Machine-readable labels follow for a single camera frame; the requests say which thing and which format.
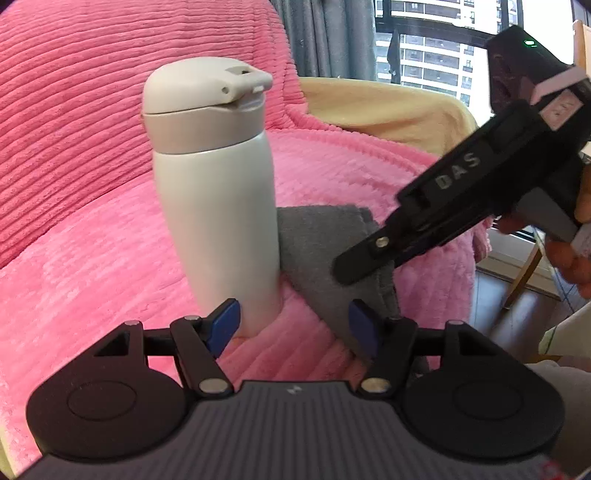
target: hand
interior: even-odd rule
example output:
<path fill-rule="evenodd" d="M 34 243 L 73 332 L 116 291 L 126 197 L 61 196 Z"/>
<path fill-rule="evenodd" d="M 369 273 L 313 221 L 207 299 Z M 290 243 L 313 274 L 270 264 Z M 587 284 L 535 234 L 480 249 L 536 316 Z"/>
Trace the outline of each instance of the hand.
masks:
<path fill-rule="evenodd" d="M 591 166 L 583 169 L 574 216 L 580 223 L 591 222 Z M 515 214 L 503 215 L 498 221 L 499 231 L 506 234 L 521 230 L 525 226 L 526 223 Z M 591 299 L 591 261 L 578 256 L 573 247 L 565 242 L 546 237 L 545 247 L 548 261 L 558 269 L 562 277 L 567 282 L 577 285 L 579 294 L 584 299 Z"/>

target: gray fabric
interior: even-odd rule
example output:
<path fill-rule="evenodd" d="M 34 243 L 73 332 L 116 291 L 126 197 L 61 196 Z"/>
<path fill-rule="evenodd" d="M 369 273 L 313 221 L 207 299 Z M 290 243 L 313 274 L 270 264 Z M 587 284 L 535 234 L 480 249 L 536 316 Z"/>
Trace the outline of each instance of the gray fabric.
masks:
<path fill-rule="evenodd" d="M 552 457 L 564 473 L 581 474 L 591 466 L 591 373 L 544 360 L 527 365 L 551 384 L 564 401 L 564 427 Z"/>
<path fill-rule="evenodd" d="M 367 361 L 349 331 L 349 304 L 361 299 L 381 316 L 399 318 L 394 265 L 349 287 L 335 282 L 330 270 L 335 257 L 378 229 L 371 212 L 355 205 L 287 207 L 277 218 L 281 270 L 333 333 Z"/>
<path fill-rule="evenodd" d="M 376 80 L 372 0 L 271 0 L 301 77 Z"/>

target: pink blanket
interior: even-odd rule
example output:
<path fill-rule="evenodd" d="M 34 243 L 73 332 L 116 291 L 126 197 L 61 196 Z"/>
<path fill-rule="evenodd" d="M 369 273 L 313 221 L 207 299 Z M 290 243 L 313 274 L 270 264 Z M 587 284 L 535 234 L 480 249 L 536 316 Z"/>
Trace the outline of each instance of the pink blanket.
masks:
<path fill-rule="evenodd" d="M 268 0 L 17 0 L 0 22 L 0 420 L 13 467 L 38 456 L 30 392 L 119 323 L 159 327 L 195 305 L 155 198 L 139 118 L 151 71 L 231 56 L 273 74 L 267 128 L 278 204 L 356 203 L 378 221 L 435 158 L 305 114 Z M 467 318 L 479 225 L 395 274 L 402 312 L 423 326 Z M 244 378 L 357 381 L 363 366 L 284 285 L 281 316 L 220 360 Z M 170 363 L 154 364 L 171 372 Z"/>

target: beige lid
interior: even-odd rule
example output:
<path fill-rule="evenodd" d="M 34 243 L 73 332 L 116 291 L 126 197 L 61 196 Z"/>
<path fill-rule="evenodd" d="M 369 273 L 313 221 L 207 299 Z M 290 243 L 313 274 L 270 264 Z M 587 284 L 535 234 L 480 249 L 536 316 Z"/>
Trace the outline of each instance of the beige lid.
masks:
<path fill-rule="evenodd" d="M 271 85 L 269 73 L 240 60 L 196 57 L 163 65 L 144 85 L 142 115 L 153 149 L 195 153 L 258 135 Z"/>

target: white bottle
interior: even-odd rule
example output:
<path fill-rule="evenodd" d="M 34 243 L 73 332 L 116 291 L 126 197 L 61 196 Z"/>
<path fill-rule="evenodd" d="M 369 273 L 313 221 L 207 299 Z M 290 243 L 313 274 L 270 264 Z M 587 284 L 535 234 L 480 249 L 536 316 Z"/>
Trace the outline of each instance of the white bottle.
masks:
<path fill-rule="evenodd" d="M 160 67 L 144 86 L 154 178 L 177 254 L 203 313 L 240 302 L 239 336 L 259 333 L 282 306 L 264 131 L 271 83 L 242 61 L 200 57 Z"/>

